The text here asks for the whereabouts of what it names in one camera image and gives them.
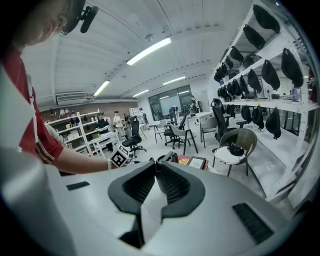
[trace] round wicker chair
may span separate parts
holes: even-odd
[[[220,140],[220,148],[227,146],[230,144],[230,142],[234,142],[238,146],[242,147],[244,149],[244,156],[239,157],[238,159],[235,158],[234,162],[228,161],[228,155],[225,156],[226,160],[219,159],[219,161],[229,164],[229,171],[227,176],[229,176],[232,165],[241,165],[243,163],[246,164],[246,175],[248,175],[248,156],[252,153],[252,151],[255,149],[257,145],[257,136],[256,134],[249,129],[246,128],[237,128],[228,131],[223,135],[223,137]],[[216,153],[214,154],[213,158],[213,165],[215,166],[215,160],[216,160]]]

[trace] white table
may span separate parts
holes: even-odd
[[[117,142],[118,145],[120,145],[120,140],[118,137],[118,133],[116,132],[110,132],[110,133],[105,133],[102,134],[100,138],[95,138],[91,140],[90,142],[93,144],[93,147],[95,151],[98,153],[100,152],[101,156],[106,159],[105,154],[103,153],[102,149],[112,143],[112,142]]]
[[[213,115],[214,115],[213,112],[196,113],[195,116],[187,115],[187,117],[185,119],[185,130],[189,130],[190,129],[189,119],[199,119],[200,131],[201,131],[201,122],[202,121],[205,122],[206,118],[208,119],[210,116],[213,116]]]

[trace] ceiling light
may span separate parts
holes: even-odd
[[[144,90],[142,92],[137,93],[136,95],[133,95],[132,97],[137,97],[137,96],[144,94],[144,93],[147,93],[147,92],[149,92],[149,90]]]
[[[182,76],[182,77],[179,77],[179,78],[176,78],[176,79],[173,79],[171,81],[168,81],[168,82],[165,82],[163,83],[163,85],[167,85],[167,84],[170,84],[170,83],[173,83],[173,82],[176,82],[176,81],[179,81],[179,80],[182,80],[182,79],[185,79],[186,77],[185,76]]]
[[[179,92],[179,94],[184,94],[184,93],[188,93],[188,92],[190,92],[190,91],[189,90],[185,90],[185,91]]]
[[[143,57],[147,56],[148,54],[154,52],[155,50],[157,50],[163,46],[170,44],[171,42],[172,41],[171,41],[170,37],[167,37],[167,38],[161,40],[160,42],[157,42],[157,43],[151,45],[150,47],[143,50],[142,52],[138,53],[136,56],[134,56],[133,58],[128,60],[126,63],[131,66],[131,65],[135,64],[136,62],[138,62],[139,60],[141,60]]]
[[[110,83],[110,81],[105,81],[100,88],[94,93],[94,97],[97,96],[99,93],[101,93],[101,91]]]

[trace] white ceiling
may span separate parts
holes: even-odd
[[[38,105],[55,104],[54,94],[130,98],[186,76],[204,79],[242,25],[252,0],[87,0],[99,7],[87,33],[81,23],[70,34],[25,50],[22,58]],[[146,35],[154,40],[147,42]],[[172,43],[133,66],[126,61],[170,36]]]

